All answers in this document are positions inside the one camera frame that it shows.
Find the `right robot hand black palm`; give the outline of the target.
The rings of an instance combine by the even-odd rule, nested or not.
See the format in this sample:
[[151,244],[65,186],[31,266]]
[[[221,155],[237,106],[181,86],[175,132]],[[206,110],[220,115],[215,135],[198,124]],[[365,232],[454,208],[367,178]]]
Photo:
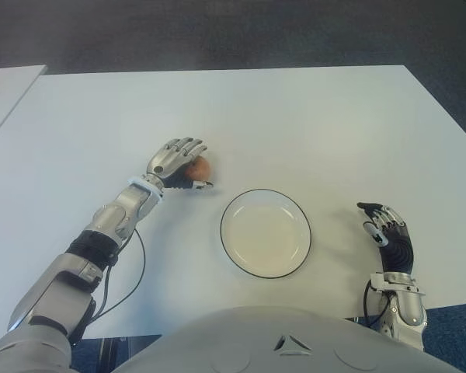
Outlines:
[[383,204],[358,202],[356,205],[368,217],[363,228],[378,247],[383,271],[411,274],[414,252],[405,221]]

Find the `left robot hand silver back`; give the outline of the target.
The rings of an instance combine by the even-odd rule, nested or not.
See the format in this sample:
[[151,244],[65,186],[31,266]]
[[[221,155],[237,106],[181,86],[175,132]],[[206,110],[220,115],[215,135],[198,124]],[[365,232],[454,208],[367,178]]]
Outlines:
[[201,155],[207,150],[197,138],[168,141],[151,158],[144,179],[162,189],[204,190],[213,187],[210,168]]

